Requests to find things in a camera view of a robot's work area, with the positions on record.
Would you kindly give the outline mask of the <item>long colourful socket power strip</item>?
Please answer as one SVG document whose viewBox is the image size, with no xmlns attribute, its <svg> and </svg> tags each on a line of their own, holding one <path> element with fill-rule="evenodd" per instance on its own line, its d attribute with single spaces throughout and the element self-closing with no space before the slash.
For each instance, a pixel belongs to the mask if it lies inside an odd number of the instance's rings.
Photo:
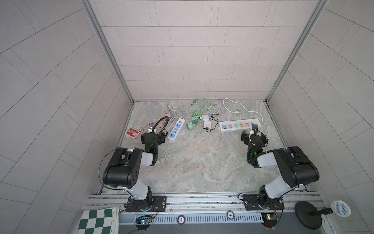
<svg viewBox="0 0 374 234">
<path fill-rule="evenodd" d="M 235 121 L 221 121 L 219 122 L 218 129 L 221 133 L 229 133 L 236 131 L 244 131 L 247 129 L 252 129 L 252 125 L 256 124 L 258 127 L 261 127 L 259 119 L 244 119 L 244 120 L 235 120 Z"/>
</svg>

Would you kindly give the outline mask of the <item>white charger with black cable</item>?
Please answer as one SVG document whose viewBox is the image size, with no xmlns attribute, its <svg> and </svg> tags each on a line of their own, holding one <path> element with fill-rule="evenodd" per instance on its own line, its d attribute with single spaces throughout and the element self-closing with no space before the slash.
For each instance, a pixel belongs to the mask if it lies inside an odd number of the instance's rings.
<svg viewBox="0 0 374 234">
<path fill-rule="evenodd" d="M 209 115 L 210 120 L 209 121 L 203 121 L 203 128 L 210 133 L 211 131 L 215 130 L 216 127 L 218 126 L 218 116 L 219 114 L 212 114 Z"/>
</svg>

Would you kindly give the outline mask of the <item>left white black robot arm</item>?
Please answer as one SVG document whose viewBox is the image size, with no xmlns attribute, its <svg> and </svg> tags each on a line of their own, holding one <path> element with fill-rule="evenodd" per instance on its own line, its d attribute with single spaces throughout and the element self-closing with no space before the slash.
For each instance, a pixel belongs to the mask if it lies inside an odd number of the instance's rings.
<svg viewBox="0 0 374 234">
<path fill-rule="evenodd" d="M 125 191 L 130 195 L 124 205 L 126 212 L 164 212 L 166 196 L 154 196 L 150 186 L 140 181 L 141 166 L 154 166 L 158 160 L 159 145 L 165 142 L 167 132 L 150 132 L 141 135 L 145 149 L 118 147 L 109 154 L 112 156 L 103 173 L 98 178 L 103 187 Z"/>
</svg>

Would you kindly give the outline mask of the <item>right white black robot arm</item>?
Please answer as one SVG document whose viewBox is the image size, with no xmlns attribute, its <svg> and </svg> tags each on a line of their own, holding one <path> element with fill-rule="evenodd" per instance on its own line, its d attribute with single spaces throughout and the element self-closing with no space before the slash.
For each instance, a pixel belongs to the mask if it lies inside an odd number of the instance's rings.
<svg viewBox="0 0 374 234">
<path fill-rule="evenodd" d="M 319 180 L 316 166 L 298 146 L 264 151 L 268 138 L 254 125 L 250 133 L 243 131 L 241 141 L 247 145 L 247 162 L 252 167 L 277 167 L 280 175 L 261 186 L 257 195 L 238 194 L 238 199 L 251 210 L 283 210 L 283 195 L 300 185 Z"/>
</svg>

